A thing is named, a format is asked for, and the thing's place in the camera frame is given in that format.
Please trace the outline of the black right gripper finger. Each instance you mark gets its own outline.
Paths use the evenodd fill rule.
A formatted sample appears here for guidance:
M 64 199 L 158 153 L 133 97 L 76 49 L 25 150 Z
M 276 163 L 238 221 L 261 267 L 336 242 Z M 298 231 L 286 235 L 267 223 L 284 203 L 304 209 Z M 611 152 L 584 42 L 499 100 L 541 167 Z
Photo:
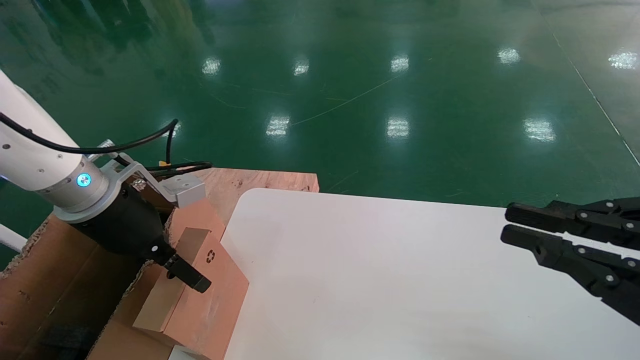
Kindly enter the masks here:
M 640 244 L 640 199 L 605 199 L 579 205 L 551 201 L 544 207 L 510 203 L 505 219 L 550 233 L 568 233 L 615 246 Z
M 640 324 L 638 259 L 575 245 L 558 235 L 513 224 L 503 228 L 500 239 L 530 251 L 539 266 L 567 274 L 591 296 L 635 325 Z

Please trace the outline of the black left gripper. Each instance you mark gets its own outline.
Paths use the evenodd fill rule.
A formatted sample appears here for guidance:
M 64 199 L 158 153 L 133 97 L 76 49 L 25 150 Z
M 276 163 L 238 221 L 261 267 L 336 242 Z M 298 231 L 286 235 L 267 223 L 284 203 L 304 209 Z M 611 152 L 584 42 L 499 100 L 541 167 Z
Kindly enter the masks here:
M 201 294 L 210 288 L 211 281 L 169 244 L 157 209 L 130 185 L 122 185 L 103 212 L 72 226 L 106 251 L 164 266 L 169 280 L 178 278 Z

